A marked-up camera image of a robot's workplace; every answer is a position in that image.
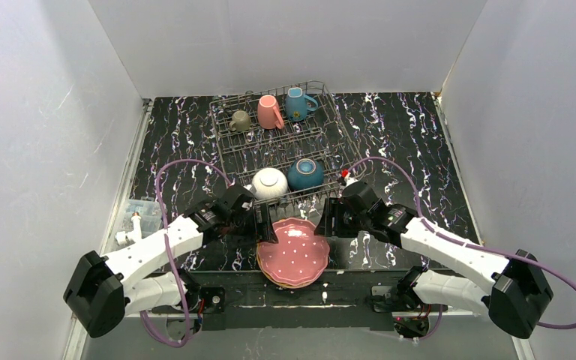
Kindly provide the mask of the beige ceramic mug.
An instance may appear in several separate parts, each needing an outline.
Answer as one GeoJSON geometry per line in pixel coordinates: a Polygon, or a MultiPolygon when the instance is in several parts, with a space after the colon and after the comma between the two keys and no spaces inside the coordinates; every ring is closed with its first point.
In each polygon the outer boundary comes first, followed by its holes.
{"type": "Polygon", "coordinates": [[[251,124],[248,112],[239,109],[232,114],[228,127],[230,131],[245,132],[250,130],[251,124]]]}

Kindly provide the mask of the pink ceramic mug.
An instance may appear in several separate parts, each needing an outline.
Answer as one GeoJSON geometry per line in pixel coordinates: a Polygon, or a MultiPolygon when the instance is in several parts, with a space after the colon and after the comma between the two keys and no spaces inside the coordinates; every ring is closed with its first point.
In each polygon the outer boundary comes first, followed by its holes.
{"type": "Polygon", "coordinates": [[[266,130],[284,128],[284,119],[274,95],[266,94],[259,99],[257,119],[259,125],[266,130]]]}

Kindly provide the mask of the brown beige bowl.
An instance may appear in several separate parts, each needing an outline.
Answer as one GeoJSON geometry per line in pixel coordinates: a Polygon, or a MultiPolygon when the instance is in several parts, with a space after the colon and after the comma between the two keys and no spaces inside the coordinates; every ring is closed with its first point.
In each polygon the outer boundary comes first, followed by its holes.
{"type": "Polygon", "coordinates": [[[286,177],[291,191],[304,191],[323,185],[324,168],[319,161],[303,157],[292,163],[286,177]]]}

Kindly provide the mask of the yellow plate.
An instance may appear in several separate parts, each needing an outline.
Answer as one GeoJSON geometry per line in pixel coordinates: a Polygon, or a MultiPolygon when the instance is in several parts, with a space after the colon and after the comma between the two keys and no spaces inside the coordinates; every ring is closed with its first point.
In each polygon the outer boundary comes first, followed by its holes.
{"type": "Polygon", "coordinates": [[[304,288],[318,280],[322,274],[309,265],[302,268],[299,261],[292,264],[291,260],[269,260],[259,255],[256,260],[260,271],[269,281],[287,289],[304,288]]]}

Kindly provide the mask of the pink polka dot plate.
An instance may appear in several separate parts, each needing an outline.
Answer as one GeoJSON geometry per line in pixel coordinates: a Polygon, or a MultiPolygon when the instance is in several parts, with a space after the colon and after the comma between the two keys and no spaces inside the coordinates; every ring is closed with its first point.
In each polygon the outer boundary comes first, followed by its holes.
{"type": "Polygon", "coordinates": [[[291,217],[274,222],[273,227],[278,243],[259,243],[256,255],[264,260],[291,260],[292,264],[299,261],[303,269],[312,266],[315,272],[324,272],[329,264],[330,246],[325,237],[314,234],[312,222],[291,217]]]}

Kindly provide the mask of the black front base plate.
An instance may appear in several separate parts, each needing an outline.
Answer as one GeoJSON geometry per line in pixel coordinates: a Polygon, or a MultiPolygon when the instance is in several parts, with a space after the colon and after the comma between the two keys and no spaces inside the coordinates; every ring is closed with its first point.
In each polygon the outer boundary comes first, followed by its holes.
{"type": "Polygon", "coordinates": [[[368,304],[373,288],[393,287],[404,276],[394,271],[326,270],[311,285],[288,289],[261,271],[193,271],[202,287],[205,331],[227,329],[369,328],[391,331],[394,317],[368,304]]]}

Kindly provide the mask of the clear plastic storage box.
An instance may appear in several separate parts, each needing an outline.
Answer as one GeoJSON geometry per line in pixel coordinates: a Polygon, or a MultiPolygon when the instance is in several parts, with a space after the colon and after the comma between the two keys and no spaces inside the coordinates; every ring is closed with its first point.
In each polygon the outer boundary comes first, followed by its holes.
{"type": "Polygon", "coordinates": [[[163,227],[160,205],[152,197],[127,199],[115,219],[111,239],[115,248],[125,248],[163,227]]]}

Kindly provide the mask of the metal wire dish rack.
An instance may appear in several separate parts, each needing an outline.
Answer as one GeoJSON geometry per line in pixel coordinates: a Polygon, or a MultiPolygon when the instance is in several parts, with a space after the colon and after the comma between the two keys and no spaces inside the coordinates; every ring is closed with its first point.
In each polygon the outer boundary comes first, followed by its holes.
{"type": "Polygon", "coordinates": [[[324,203],[327,197],[339,194],[338,178],[342,170],[355,167],[353,172],[357,176],[366,170],[364,165],[356,165],[360,159],[359,142],[347,130],[325,83],[310,80],[300,82],[298,87],[316,99],[319,108],[304,121],[290,121],[283,129],[262,128],[257,121],[257,106],[263,95],[274,95],[282,107],[289,89],[287,85],[214,97],[210,103],[221,168],[239,184],[250,184],[254,174],[265,167],[274,167],[285,173],[300,158],[312,158],[323,165],[323,185],[308,190],[289,190],[283,196],[268,199],[271,206],[324,203]],[[248,112],[252,121],[250,130],[229,130],[228,124],[236,110],[248,112]]]}

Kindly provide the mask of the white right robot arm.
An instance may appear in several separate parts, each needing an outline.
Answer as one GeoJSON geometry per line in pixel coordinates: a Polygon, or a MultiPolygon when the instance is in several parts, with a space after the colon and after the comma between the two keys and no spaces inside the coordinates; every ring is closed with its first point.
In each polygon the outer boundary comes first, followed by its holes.
{"type": "Polygon", "coordinates": [[[339,198],[325,201],[314,232],[349,238],[361,231],[455,272],[444,275],[413,266],[387,297],[396,311],[419,305],[451,306],[486,314],[504,332],[527,339],[554,296],[532,254],[520,250],[526,258],[521,262],[480,251],[463,238],[451,243],[428,229],[415,210],[385,204],[369,185],[358,181],[346,186],[339,198]]]}

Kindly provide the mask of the white ceramic bowl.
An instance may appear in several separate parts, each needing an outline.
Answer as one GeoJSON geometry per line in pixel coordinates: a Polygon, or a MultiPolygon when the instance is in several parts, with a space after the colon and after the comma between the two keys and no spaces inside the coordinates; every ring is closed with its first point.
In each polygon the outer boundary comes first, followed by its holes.
{"type": "Polygon", "coordinates": [[[287,194],[287,177],[279,169],[266,167],[255,173],[251,183],[244,186],[257,200],[269,200],[287,194]]]}

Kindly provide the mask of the blue ceramic mug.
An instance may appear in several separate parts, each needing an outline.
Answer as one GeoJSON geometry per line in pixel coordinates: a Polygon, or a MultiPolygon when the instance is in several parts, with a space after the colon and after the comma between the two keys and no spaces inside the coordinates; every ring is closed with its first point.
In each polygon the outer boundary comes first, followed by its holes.
{"type": "Polygon", "coordinates": [[[288,119],[291,122],[300,122],[305,120],[309,113],[316,111],[319,103],[302,88],[292,87],[286,93],[284,106],[288,119]]]}

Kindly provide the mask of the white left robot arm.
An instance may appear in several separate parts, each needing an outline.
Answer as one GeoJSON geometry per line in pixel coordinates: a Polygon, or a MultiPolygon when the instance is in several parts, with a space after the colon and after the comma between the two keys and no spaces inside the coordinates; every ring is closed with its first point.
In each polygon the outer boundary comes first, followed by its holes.
{"type": "Polygon", "coordinates": [[[128,314],[184,305],[187,294],[198,293],[199,287],[185,284],[173,271],[157,277],[153,272],[221,239],[277,242],[269,205],[258,203],[246,187],[236,184],[128,247],[104,255],[89,251],[76,264],[64,302],[92,338],[111,332],[128,314]]]}

